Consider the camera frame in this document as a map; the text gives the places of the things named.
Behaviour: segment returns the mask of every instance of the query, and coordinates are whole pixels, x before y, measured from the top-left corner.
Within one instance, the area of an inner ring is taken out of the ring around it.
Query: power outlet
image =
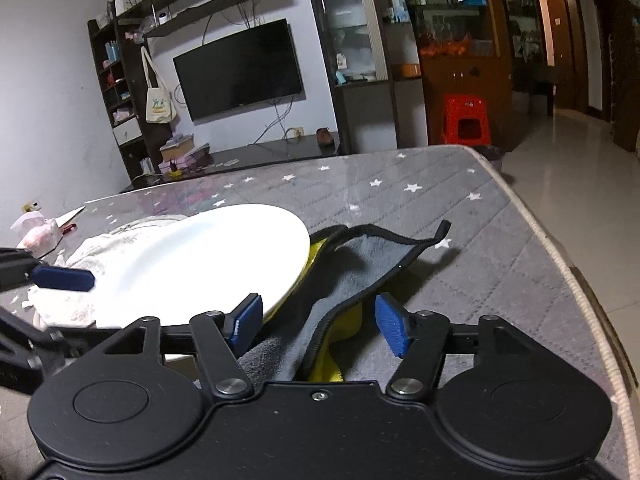
[[[40,211],[40,202],[36,202],[34,200],[33,202],[27,202],[25,205],[22,206],[23,213],[28,213],[31,211]]]

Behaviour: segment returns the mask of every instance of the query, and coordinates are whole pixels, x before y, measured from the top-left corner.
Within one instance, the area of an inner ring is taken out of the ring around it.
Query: metal screw
[[[42,366],[42,361],[40,360],[40,358],[38,356],[29,357],[27,359],[27,364],[31,368],[40,368]]]
[[[313,392],[311,394],[311,398],[313,400],[327,400],[329,398],[329,394],[327,392]]]
[[[413,395],[423,388],[424,384],[422,384],[418,379],[402,378],[396,379],[391,383],[391,389],[395,391],[396,394],[400,395]]]
[[[216,384],[216,390],[221,394],[235,395],[244,392],[247,389],[247,384],[242,380],[235,377],[229,379],[222,379]]]

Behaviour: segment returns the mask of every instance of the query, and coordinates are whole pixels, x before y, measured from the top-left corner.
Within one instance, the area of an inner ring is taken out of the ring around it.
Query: red plastic stool
[[[442,131],[444,144],[491,145],[491,130],[484,99],[477,95],[445,95]]]

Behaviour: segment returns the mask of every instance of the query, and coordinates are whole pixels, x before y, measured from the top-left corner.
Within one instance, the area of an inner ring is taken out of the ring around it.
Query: tote bag
[[[174,104],[171,101],[171,93],[166,87],[161,75],[158,73],[158,70],[154,67],[151,56],[149,56],[146,48],[142,47],[140,52],[142,53],[142,66],[145,69],[146,85],[148,86],[146,91],[146,122],[168,123],[177,114]],[[156,74],[157,87],[151,86],[149,68]]]

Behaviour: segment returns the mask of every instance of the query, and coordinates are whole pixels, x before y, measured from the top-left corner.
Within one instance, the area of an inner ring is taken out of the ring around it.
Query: white plate
[[[177,222],[113,278],[96,325],[124,327],[143,316],[187,324],[208,310],[231,312],[251,292],[268,314],[305,267],[309,234],[274,206],[221,207]]]

